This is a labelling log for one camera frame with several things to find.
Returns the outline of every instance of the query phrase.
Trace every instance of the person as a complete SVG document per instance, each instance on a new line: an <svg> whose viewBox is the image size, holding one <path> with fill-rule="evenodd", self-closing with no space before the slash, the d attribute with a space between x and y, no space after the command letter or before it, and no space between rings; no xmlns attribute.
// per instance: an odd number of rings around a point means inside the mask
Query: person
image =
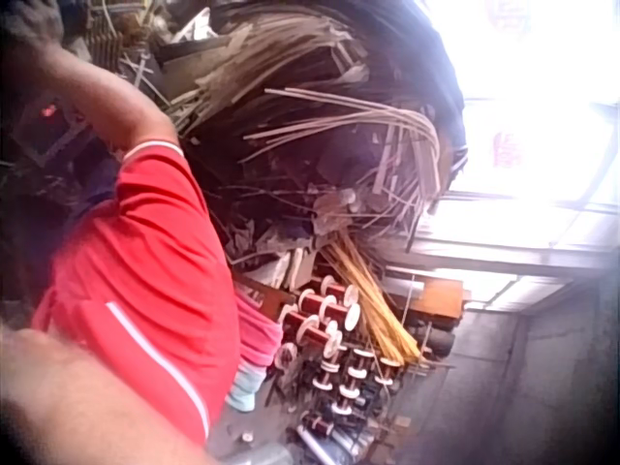
<svg viewBox="0 0 620 465"><path fill-rule="evenodd" d="M203 445L239 363L233 280L171 121L136 87L63 49L55 0L5 13L14 73L118 147L114 197L55 252L32 327L97 358Z"/></svg>
<svg viewBox="0 0 620 465"><path fill-rule="evenodd" d="M7 463L214 465L98 360L33 329L0 326Z"/></svg>

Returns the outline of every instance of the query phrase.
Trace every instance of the pink cloth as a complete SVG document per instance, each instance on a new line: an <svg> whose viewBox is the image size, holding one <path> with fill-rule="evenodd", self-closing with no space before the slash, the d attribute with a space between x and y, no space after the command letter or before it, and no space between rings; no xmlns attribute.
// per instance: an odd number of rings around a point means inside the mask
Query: pink cloth
<svg viewBox="0 0 620 465"><path fill-rule="evenodd" d="M269 366L282 342L282 327L261 314L259 304L239 291L236 292L236 306L241 356L257 366Z"/></svg>

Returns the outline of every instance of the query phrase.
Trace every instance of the ceiling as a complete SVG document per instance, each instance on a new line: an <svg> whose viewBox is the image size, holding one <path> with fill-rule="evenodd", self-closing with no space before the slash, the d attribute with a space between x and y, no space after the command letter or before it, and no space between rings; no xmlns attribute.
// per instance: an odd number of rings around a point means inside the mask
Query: ceiling
<svg viewBox="0 0 620 465"><path fill-rule="evenodd" d="M420 220L417 255L385 257L462 280L470 310L522 311L587 278L590 265L595 276L619 245L613 1L424 3L465 96L469 162ZM464 249L486 264L462 269L474 263ZM423 266L437 255L441 266ZM556 263L579 273L548 266Z"/></svg>

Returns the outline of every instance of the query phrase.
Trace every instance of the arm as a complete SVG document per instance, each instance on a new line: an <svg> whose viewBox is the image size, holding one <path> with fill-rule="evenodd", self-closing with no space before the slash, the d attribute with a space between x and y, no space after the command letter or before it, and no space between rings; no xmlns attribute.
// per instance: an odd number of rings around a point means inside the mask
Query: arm
<svg viewBox="0 0 620 465"><path fill-rule="evenodd" d="M3 416L36 463L215 464L95 359L43 333L0 326L0 375Z"/></svg>
<svg viewBox="0 0 620 465"><path fill-rule="evenodd" d="M14 2L4 23L15 72L72 102L102 139L125 150L147 140L178 144L171 121L136 87L61 47L55 0Z"/></svg>

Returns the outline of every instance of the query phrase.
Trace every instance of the red light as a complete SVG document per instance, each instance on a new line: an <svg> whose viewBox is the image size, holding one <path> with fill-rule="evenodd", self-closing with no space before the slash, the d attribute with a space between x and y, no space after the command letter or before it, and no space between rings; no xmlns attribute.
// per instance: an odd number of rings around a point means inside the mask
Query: red light
<svg viewBox="0 0 620 465"><path fill-rule="evenodd" d="M52 104L47 108L43 108L41 110L41 115L45 118L49 118L50 116L52 116L53 114L56 113L56 105Z"/></svg>

